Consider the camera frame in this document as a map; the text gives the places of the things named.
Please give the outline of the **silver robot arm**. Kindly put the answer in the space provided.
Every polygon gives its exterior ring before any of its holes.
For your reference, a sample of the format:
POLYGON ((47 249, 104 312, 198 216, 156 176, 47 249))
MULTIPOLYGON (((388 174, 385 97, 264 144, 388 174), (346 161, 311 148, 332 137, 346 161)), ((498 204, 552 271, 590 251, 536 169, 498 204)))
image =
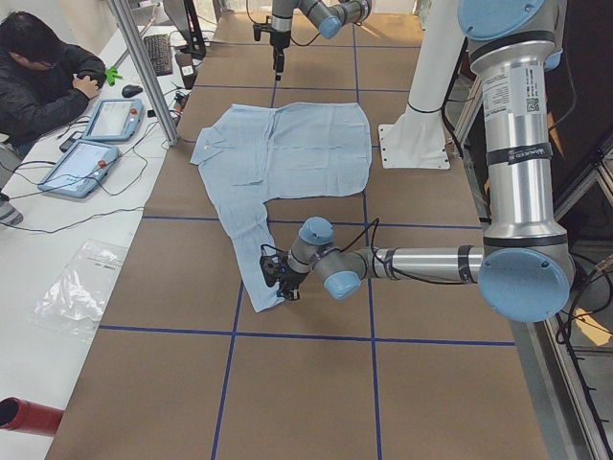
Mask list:
POLYGON ((372 11, 370 0, 340 1, 328 6, 316 0, 274 0, 268 22, 273 48, 275 80, 280 81, 284 72, 284 50, 290 46, 294 11, 299 10, 326 39, 333 38, 347 24, 361 23, 372 11))
POLYGON ((561 311, 575 268, 566 230, 554 217, 545 74, 560 61, 565 13, 562 1, 433 2, 406 110, 379 129, 387 167, 422 165, 468 52, 486 132, 490 222, 481 246, 345 252, 334 245, 327 220, 309 218, 287 252, 261 262, 266 283, 289 300, 309 273, 337 299, 370 278, 475 284, 513 321, 539 322, 561 311))

